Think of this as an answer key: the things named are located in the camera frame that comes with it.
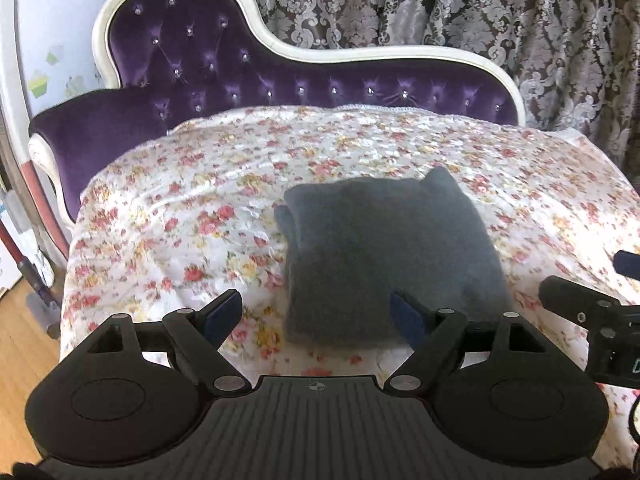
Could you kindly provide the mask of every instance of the gray towel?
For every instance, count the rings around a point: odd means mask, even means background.
[[[492,320],[511,298],[498,254],[471,200],[446,168],[422,180],[354,178],[303,184],[275,209],[288,242],[285,337],[299,344],[399,342],[396,288],[429,309]]]

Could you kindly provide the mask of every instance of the floral bedspread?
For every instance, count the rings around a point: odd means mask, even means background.
[[[575,130],[543,133],[413,109],[265,107],[178,126],[94,177],[82,196],[65,283],[62,355],[115,312],[136,322],[201,308],[228,288],[242,322],[221,348],[255,383],[261,374],[375,374],[408,348],[335,351],[283,339],[286,243],[273,208],[298,183],[423,177],[444,165],[471,197],[522,312],[578,365],[584,330],[542,309],[540,281],[564,276],[640,303],[610,264],[640,252],[640,201]],[[603,385],[610,423],[596,460],[629,464],[626,418],[640,391]]]

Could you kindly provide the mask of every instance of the white carved wooden frame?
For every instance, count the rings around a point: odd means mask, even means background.
[[[120,76],[111,57],[108,33],[116,11],[127,0],[107,0],[102,6],[94,23],[92,33],[92,49],[95,64],[104,78],[107,88],[120,88]],[[307,63],[340,63],[373,59],[442,59],[469,64],[481,68],[493,75],[507,89],[516,107],[518,125],[524,126],[526,112],[524,101],[511,77],[492,61],[464,50],[446,46],[430,45],[398,45],[368,48],[346,48],[341,50],[307,50],[284,43],[276,38],[264,25],[260,10],[255,0],[236,0],[249,30],[255,38],[272,52],[279,56],[295,61]],[[69,217],[63,197],[60,174],[53,157],[51,148],[39,135],[34,135],[29,141],[29,152],[35,164],[41,167],[54,184],[58,197],[58,208],[64,223],[73,227],[74,221]]]

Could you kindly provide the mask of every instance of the white wall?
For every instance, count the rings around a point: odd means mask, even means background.
[[[91,32],[104,1],[0,0],[0,96],[18,164],[30,160],[28,124],[35,114],[103,86],[91,52]],[[39,170],[38,175],[70,239],[53,188]]]
[[[105,0],[16,0],[22,85],[33,116],[104,86],[91,31]]]

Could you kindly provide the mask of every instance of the patterned curtain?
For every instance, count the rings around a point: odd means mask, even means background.
[[[640,185],[640,0],[257,0],[303,48],[438,44],[503,67],[527,123],[575,127]]]

